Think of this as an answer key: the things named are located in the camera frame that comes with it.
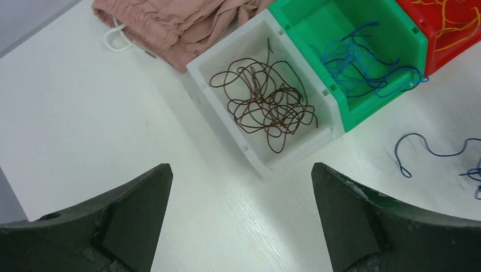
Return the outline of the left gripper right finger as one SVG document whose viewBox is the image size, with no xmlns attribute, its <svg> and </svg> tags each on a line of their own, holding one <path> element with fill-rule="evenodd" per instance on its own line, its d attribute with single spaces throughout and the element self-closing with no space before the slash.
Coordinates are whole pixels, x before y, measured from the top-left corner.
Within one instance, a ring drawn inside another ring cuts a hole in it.
<svg viewBox="0 0 481 272">
<path fill-rule="evenodd" d="M 333 271 L 479 271 L 480 222 L 402 202 L 324 163 L 311 178 Z"/>
</svg>

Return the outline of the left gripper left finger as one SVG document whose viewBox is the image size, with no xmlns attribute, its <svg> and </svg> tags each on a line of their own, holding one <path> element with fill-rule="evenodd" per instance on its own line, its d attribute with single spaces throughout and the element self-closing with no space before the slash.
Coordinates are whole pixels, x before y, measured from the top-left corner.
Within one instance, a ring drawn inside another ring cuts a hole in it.
<svg viewBox="0 0 481 272">
<path fill-rule="evenodd" d="M 1 225 L 2 271 L 150 271 L 173 172 L 124 185 L 35 221 Z"/>
</svg>

